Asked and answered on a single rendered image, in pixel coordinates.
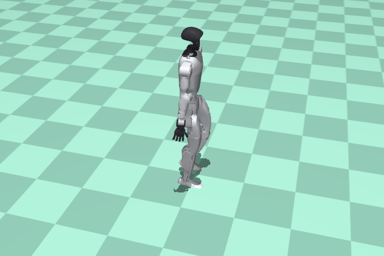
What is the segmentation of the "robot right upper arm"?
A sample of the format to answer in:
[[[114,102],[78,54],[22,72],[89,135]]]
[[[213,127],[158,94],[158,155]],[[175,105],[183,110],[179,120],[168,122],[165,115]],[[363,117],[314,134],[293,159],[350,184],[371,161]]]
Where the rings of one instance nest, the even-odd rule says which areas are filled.
[[[179,67],[179,77],[180,77],[180,99],[183,95],[187,95],[192,100],[193,96],[190,92],[188,92],[188,88],[190,87],[190,77],[192,75],[192,67],[191,63],[183,62]],[[190,102],[189,101],[189,102]]]

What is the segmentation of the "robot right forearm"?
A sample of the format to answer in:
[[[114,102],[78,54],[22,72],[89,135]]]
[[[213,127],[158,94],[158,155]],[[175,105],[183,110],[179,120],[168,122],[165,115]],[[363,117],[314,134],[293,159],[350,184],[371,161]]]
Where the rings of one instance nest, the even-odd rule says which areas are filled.
[[[186,118],[187,109],[189,107],[189,97],[187,95],[183,95],[179,100],[179,110],[178,110],[178,125],[184,126],[184,121]]]

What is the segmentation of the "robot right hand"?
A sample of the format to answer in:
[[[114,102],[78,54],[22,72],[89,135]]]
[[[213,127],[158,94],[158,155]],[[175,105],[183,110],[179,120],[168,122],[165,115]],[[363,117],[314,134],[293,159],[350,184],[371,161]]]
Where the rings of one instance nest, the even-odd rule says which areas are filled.
[[[179,141],[181,141],[181,137],[182,137],[182,141],[184,141],[184,134],[186,135],[186,137],[188,137],[187,133],[185,132],[185,128],[184,128],[185,127],[185,121],[184,121],[184,126],[182,126],[182,125],[178,125],[178,119],[177,119],[176,126],[177,126],[177,129],[175,129],[173,140],[176,137],[176,141],[178,141],[178,137],[179,137]]]

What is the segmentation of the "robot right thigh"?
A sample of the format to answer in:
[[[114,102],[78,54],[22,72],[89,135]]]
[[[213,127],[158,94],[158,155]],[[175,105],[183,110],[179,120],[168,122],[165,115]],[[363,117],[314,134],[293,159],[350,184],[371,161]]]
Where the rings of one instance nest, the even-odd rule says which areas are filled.
[[[189,150],[193,157],[198,151],[202,139],[200,121],[198,116],[193,114],[193,110],[187,110],[185,127],[187,127],[188,144],[182,148],[182,151]]]

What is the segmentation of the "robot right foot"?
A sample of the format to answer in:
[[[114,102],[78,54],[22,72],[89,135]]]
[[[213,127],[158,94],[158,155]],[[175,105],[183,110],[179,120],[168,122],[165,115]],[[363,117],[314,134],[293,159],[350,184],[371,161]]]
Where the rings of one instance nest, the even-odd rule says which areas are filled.
[[[184,177],[180,177],[179,179],[178,179],[178,183],[179,184],[181,184],[181,185],[186,185],[186,186],[189,186],[189,187],[192,187],[192,188],[202,188],[203,187],[203,185],[201,184],[201,183],[199,183],[199,182],[196,182],[196,181],[194,181],[193,179],[190,179],[190,180],[188,180],[189,182],[184,182],[184,179],[183,179]]]

